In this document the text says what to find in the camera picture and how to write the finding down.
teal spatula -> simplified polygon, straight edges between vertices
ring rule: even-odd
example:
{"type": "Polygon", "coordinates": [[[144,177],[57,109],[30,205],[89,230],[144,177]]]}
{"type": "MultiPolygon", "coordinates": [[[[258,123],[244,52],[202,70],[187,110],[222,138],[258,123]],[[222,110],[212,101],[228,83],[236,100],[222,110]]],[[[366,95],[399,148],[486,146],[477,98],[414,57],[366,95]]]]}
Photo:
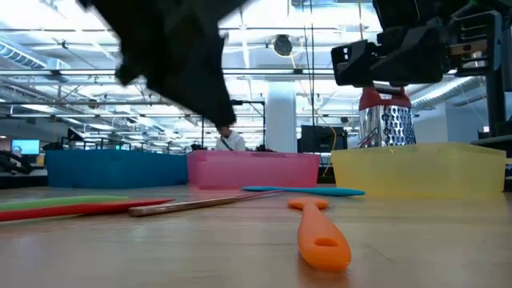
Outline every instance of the teal spatula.
{"type": "Polygon", "coordinates": [[[308,194],[316,194],[323,196],[360,196],[364,195],[365,191],[357,190],[357,189],[349,189],[349,188],[329,188],[329,187],[317,187],[317,188],[289,188],[289,187],[272,187],[272,186],[245,186],[243,187],[244,191],[249,192],[262,192],[262,191],[271,191],[271,190],[280,190],[287,192],[299,192],[299,193],[308,193],[308,194]]]}

workbench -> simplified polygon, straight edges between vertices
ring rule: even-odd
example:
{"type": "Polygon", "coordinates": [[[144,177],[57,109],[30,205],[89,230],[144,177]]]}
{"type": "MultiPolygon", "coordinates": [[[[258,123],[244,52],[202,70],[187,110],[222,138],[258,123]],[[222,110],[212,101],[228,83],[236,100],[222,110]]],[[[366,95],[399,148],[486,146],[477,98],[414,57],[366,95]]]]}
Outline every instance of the workbench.
{"type": "MultiPolygon", "coordinates": [[[[4,190],[0,201],[73,195],[195,200],[237,191],[186,186],[128,190],[4,190]]],[[[512,198],[328,198],[346,236],[348,271],[309,267],[297,248],[297,194],[129,218],[126,214],[0,223],[0,286],[510,287],[512,198]]]]}

plastic bin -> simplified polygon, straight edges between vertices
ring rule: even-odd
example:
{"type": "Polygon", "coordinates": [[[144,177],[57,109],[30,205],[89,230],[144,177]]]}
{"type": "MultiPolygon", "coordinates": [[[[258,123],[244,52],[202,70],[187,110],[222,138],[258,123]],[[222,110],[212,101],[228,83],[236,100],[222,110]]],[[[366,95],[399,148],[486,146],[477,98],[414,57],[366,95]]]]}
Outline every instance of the plastic bin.
{"type": "Polygon", "coordinates": [[[339,150],[332,161],[338,187],[368,195],[460,198],[501,192],[506,153],[447,142],[339,150]]]}
{"type": "Polygon", "coordinates": [[[314,187],[320,157],[313,154],[200,150],[189,154],[187,162],[190,184],[199,189],[314,187]]]}
{"type": "Polygon", "coordinates": [[[51,187],[130,189],[187,184],[185,155],[128,150],[46,153],[51,187]]]}

yellow plastic bin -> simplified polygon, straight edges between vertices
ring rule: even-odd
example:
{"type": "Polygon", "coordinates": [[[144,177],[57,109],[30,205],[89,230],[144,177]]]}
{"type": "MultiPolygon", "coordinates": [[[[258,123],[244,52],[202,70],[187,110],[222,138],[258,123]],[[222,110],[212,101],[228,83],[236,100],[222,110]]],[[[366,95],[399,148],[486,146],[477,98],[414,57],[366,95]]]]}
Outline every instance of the yellow plastic bin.
{"type": "Polygon", "coordinates": [[[338,187],[369,196],[468,198],[503,191],[506,152],[447,142],[338,150],[332,162],[338,187]]]}

blue plastic bin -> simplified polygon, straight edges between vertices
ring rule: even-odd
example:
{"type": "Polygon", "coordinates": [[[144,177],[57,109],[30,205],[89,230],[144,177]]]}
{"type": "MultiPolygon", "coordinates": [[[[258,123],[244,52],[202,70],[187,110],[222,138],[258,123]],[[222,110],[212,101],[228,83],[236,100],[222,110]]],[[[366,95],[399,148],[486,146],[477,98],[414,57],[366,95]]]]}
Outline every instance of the blue plastic bin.
{"type": "Polygon", "coordinates": [[[56,150],[45,156],[50,187],[131,189],[188,183],[185,155],[56,150]]]}

